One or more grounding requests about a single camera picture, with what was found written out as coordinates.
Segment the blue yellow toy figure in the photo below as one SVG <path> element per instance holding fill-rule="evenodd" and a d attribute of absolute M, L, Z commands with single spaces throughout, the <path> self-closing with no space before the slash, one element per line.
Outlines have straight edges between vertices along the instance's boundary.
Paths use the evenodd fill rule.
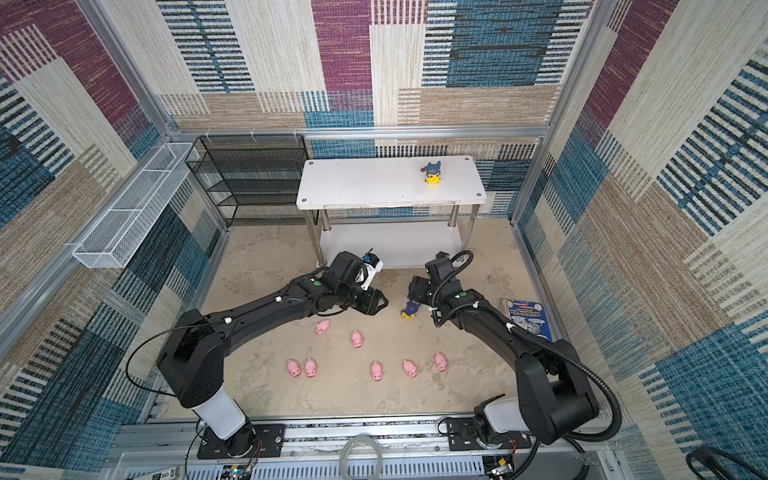
<path fill-rule="evenodd" d="M 441 179 L 441 162 L 428 162 L 421 168 L 421 172 L 425 175 L 425 182 L 428 185 L 438 185 Z"/>

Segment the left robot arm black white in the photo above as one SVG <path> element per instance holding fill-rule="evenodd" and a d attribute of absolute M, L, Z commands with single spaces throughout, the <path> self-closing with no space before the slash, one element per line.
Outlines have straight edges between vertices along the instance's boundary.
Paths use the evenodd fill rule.
<path fill-rule="evenodd" d="M 388 305 L 371 286 L 382 269 L 372 252 L 359 257 L 343 251 L 329 266 L 298 276 L 270 295 L 206 315 L 187 311 L 168 334 L 156 366 L 181 406 L 195 412 L 223 443 L 224 454 L 242 457 L 256 446 L 256 433 L 223 386 L 225 358 L 279 326 L 334 307 L 376 315 Z"/>

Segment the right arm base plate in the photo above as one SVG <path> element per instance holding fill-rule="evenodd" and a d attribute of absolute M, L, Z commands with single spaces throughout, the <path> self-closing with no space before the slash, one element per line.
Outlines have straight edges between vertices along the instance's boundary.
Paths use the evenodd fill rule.
<path fill-rule="evenodd" d="M 436 428 L 448 439 L 450 451 L 529 449 L 533 445 L 533 438 L 519 431 L 482 437 L 470 417 L 444 417 Z"/>

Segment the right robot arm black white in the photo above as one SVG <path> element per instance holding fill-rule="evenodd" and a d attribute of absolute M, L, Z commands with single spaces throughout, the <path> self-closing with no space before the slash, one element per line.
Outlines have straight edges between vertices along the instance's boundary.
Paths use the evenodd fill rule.
<path fill-rule="evenodd" d="M 440 252 L 415 276 L 408 299 L 430 309 L 433 323 L 446 323 L 475 336 L 514 370 L 516 405 L 522 425 L 545 444 L 569 437 L 604 442 L 622 426 L 619 400 L 607 382 L 579 358 L 565 340 L 549 341 L 514 323 L 478 291 L 458 278 L 473 259 L 469 250 Z"/>

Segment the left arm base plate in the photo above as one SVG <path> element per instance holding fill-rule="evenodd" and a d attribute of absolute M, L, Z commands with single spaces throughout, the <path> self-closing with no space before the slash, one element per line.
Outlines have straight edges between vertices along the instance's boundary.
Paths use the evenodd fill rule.
<path fill-rule="evenodd" d="M 284 424 L 246 423 L 227 439 L 219 438 L 210 427 L 203 431 L 198 460 L 255 460 L 277 458 L 283 448 Z"/>

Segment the purple yellow toy figure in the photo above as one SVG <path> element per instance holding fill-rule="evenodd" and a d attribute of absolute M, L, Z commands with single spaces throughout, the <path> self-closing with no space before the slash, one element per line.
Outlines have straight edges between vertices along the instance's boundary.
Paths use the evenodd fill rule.
<path fill-rule="evenodd" d="M 401 310 L 401 317 L 412 319 L 416 316 L 421 304 L 419 302 L 408 300 L 406 306 Z"/>

